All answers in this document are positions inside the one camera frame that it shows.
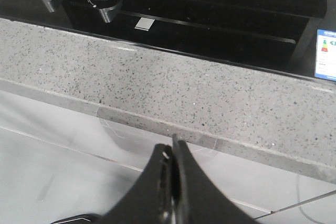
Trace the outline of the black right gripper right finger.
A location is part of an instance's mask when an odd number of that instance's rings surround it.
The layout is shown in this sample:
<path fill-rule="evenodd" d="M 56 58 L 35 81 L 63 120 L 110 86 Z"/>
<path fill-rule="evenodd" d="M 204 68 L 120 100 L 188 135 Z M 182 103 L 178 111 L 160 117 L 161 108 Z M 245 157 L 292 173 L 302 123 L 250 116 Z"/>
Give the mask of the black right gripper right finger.
<path fill-rule="evenodd" d="M 187 143 L 172 136 L 176 223 L 257 223 L 207 177 Z"/>

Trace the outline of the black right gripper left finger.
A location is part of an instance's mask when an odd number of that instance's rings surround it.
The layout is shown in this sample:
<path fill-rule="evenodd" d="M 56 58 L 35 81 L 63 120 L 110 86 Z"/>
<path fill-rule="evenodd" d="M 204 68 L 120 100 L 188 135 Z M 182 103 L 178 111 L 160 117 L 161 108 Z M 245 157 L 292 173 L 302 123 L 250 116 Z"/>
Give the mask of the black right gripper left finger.
<path fill-rule="evenodd" d="M 156 144 L 140 177 L 98 223 L 171 223 L 172 148 Z"/>

